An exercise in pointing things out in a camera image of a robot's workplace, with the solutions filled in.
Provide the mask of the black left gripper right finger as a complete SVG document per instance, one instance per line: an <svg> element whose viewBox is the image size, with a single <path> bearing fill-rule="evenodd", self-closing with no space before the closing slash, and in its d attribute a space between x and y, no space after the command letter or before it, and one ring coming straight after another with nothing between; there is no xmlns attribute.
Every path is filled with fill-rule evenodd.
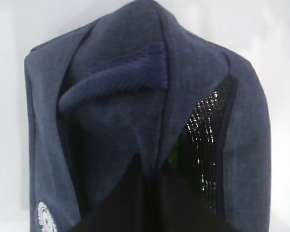
<svg viewBox="0 0 290 232"><path fill-rule="evenodd" d="M163 232L221 232L222 221L207 210L168 160L159 174L159 216Z"/></svg>

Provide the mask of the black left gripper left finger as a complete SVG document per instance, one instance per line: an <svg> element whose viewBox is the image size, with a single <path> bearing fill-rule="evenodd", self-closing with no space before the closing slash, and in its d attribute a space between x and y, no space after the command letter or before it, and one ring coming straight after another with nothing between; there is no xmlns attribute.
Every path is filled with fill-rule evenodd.
<svg viewBox="0 0 290 232"><path fill-rule="evenodd" d="M70 231L147 232L146 205L144 173L136 154L111 193Z"/></svg>

